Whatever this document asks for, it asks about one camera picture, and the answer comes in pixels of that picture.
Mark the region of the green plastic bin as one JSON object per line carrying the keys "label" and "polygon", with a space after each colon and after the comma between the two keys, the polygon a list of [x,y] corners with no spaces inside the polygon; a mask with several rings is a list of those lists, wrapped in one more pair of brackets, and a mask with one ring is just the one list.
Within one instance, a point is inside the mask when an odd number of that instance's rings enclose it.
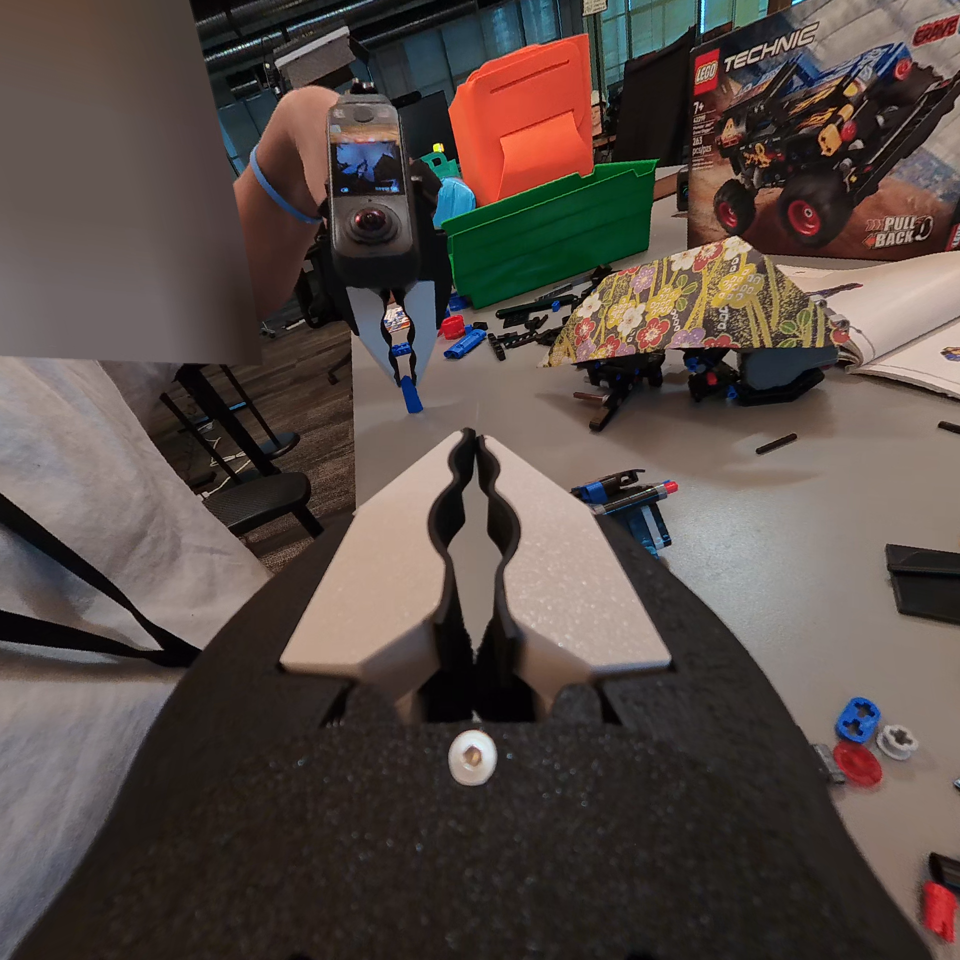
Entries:
{"label": "green plastic bin", "polygon": [[646,251],[657,167],[601,163],[444,221],[453,286],[482,308]]}

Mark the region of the light blue plastic bag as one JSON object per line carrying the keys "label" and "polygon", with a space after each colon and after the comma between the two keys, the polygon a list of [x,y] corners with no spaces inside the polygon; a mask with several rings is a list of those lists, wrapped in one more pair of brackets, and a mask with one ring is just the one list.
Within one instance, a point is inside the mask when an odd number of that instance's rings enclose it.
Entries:
{"label": "light blue plastic bag", "polygon": [[442,230],[448,220],[468,214],[476,209],[474,191],[459,177],[448,176],[441,180],[433,225]]}

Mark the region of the person's white shirt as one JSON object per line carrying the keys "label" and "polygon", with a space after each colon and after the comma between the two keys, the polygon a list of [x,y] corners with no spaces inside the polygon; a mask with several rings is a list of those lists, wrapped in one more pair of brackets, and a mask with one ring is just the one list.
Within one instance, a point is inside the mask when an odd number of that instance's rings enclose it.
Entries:
{"label": "person's white shirt", "polygon": [[[203,648],[271,575],[148,436],[175,369],[3,357],[1,487],[150,621]],[[84,858],[180,676],[2,642],[2,958]]]}

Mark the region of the open instruction booklet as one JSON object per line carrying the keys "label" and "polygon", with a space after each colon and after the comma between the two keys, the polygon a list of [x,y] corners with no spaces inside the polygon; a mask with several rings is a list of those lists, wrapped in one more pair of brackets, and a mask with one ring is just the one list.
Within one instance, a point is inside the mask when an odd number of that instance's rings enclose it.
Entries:
{"label": "open instruction booklet", "polygon": [[957,250],[858,269],[780,268],[842,323],[842,367],[958,401]]}

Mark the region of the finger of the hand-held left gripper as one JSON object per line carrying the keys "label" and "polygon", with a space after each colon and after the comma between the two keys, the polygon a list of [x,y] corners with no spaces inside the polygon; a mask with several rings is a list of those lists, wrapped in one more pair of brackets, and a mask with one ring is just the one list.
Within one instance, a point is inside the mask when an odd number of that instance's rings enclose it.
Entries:
{"label": "finger of the hand-held left gripper", "polygon": [[392,363],[391,335],[384,334],[383,318],[387,307],[381,294],[375,290],[349,288],[350,309],[360,339],[371,358],[393,385],[398,385],[397,372]]}
{"label": "finger of the hand-held left gripper", "polygon": [[419,280],[404,294],[404,310],[410,321],[411,374],[415,386],[421,386],[437,339],[436,285]]}

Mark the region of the studio light panel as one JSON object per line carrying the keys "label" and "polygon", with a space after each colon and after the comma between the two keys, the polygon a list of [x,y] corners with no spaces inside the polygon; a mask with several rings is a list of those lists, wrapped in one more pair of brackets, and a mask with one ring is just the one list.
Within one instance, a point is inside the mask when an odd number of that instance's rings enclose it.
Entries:
{"label": "studio light panel", "polygon": [[351,82],[352,65],[366,65],[369,58],[370,51],[348,26],[284,43],[272,52],[273,65],[291,90]]}

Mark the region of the person's left forearm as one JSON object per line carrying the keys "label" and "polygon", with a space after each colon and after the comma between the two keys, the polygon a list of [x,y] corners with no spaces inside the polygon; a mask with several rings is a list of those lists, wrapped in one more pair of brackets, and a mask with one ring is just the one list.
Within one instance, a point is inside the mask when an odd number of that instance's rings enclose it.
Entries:
{"label": "person's left forearm", "polygon": [[276,208],[247,167],[233,186],[256,318],[283,306],[319,228],[300,224]]}

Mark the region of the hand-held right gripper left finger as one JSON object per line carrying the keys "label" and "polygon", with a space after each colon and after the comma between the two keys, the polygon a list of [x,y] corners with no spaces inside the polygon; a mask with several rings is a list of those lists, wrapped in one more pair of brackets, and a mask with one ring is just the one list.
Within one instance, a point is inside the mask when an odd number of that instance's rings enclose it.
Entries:
{"label": "hand-held right gripper left finger", "polygon": [[439,442],[359,507],[279,664],[378,690],[430,721],[470,716],[474,652],[450,544],[465,522],[476,433]]}

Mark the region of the blue black lego subassembly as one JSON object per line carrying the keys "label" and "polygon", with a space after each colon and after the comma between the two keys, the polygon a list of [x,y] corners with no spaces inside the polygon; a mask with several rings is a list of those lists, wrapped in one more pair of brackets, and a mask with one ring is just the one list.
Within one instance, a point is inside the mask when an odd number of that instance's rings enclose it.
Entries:
{"label": "blue black lego subassembly", "polygon": [[629,469],[573,486],[570,495],[586,504],[598,517],[607,517],[623,527],[655,559],[661,557],[672,538],[659,503],[679,490],[675,481],[642,482],[643,469]]}

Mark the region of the person's left hand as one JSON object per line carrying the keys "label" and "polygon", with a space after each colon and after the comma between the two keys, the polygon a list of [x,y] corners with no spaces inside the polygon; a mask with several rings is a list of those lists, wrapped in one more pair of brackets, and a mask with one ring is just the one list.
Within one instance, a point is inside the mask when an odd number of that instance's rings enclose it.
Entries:
{"label": "person's left hand", "polygon": [[259,143],[260,161],[277,189],[307,213],[319,212],[327,198],[330,169],[328,116],[340,97],[333,90],[307,85],[284,95],[270,116]]}

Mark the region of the black lego panel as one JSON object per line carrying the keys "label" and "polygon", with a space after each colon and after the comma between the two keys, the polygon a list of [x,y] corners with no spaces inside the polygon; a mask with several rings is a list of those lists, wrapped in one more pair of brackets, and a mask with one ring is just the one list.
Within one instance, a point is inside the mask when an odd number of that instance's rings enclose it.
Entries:
{"label": "black lego panel", "polygon": [[885,558],[900,614],[959,624],[959,553],[888,543]]}

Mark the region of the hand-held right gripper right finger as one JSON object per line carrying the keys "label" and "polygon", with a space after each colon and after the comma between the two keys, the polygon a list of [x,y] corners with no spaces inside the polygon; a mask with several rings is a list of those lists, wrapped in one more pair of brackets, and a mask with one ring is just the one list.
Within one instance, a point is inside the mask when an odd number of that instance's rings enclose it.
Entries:
{"label": "hand-held right gripper right finger", "polygon": [[496,438],[478,438],[476,470],[500,555],[476,714],[534,721],[567,687],[668,669],[666,643],[591,509]]}

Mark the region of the floral patterned paper sheet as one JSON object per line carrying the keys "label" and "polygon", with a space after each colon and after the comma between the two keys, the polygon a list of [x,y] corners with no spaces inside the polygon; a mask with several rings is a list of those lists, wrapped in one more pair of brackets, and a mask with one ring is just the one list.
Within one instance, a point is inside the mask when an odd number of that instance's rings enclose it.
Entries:
{"label": "floral patterned paper sheet", "polygon": [[849,324],[766,254],[727,238],[604,278],[542,368],[667,350],[840,348]]}

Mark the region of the lego set cardboard box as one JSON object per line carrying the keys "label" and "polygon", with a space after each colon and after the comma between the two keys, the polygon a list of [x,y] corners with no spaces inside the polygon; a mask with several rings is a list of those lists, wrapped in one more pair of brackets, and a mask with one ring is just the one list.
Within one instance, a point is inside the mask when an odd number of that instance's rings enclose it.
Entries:
{"label": "lego set cardboard box", "polygon": [[687,241],[959,248],[959,3],[807,1],[690,54]]}

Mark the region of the red lego pin piece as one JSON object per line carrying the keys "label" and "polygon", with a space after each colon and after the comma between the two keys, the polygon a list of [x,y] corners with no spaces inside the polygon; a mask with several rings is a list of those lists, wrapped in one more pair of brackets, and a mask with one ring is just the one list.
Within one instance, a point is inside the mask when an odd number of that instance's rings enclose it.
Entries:
{"label": "red lego pin piece", "polygon": [[955,942],[955,916],[958,902],[948,886],[929,880],[922,886],[923,926],[943,942]]}

